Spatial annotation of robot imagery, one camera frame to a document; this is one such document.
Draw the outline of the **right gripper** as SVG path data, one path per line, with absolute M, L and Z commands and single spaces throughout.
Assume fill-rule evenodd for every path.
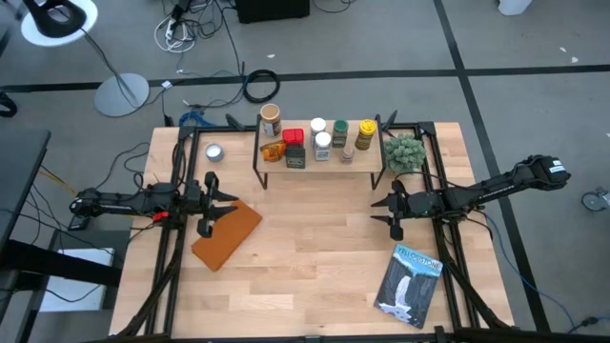
M 402 241 L 404 230 L 400 220 L 413 218 L 430 218 L 432 208 L 432 195 L 429 192 L 409 194 L 400 180 L 391 184 L 392 192 L 372 204 L 372 207 L 391 208 L 392 216 L 372 215 L 372 218 L 386 223 L 390 228 L 390 237 L 395 241 Z

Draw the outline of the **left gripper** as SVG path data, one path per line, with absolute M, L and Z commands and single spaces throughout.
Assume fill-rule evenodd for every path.
M 207 188 L 207 196 L 219 202 L 235 201 L 236 196 L 221 192 L 219 190 L 219 178 L 214 171 L 207 171 L 204 184 Z M 190 180 L 185 183 L 183 193 L 183 212 L 185 214 L 202 214 L 203 217 L 197 221 L 197 233 L 203 238 L 213 236 L 213 222 L 225 214 L 236 210 L 236 206 L 216 207 L 211 205 L 208 209 L 204 204 L 205 193 L 201 190 L 198 180 Z

